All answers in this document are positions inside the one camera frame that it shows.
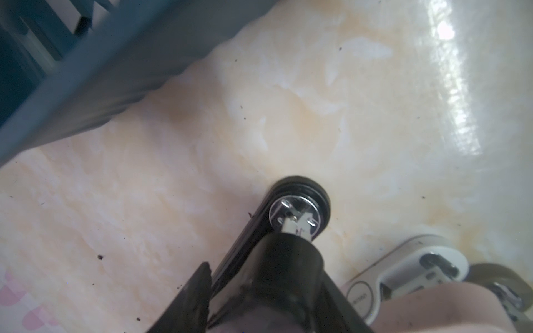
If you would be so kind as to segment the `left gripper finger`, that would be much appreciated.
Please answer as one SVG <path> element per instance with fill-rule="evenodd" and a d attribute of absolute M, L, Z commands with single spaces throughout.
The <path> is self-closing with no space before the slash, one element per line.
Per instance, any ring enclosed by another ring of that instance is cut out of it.
<path fill-rule="evenodd" d="M 200 264 L 148 333 L 204 333 L 212 295 L 210 265 Z"/>

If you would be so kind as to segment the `pink white stapler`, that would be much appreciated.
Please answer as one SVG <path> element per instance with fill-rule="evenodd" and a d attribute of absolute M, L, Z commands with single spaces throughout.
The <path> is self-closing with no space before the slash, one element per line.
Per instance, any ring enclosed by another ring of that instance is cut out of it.
<path fill-rule="evenodd" d="M 407 240 L 341 291 L 374 332 L 532 331 L 532 287 L 506 266 L 470 265 L 436 235 Z"/>

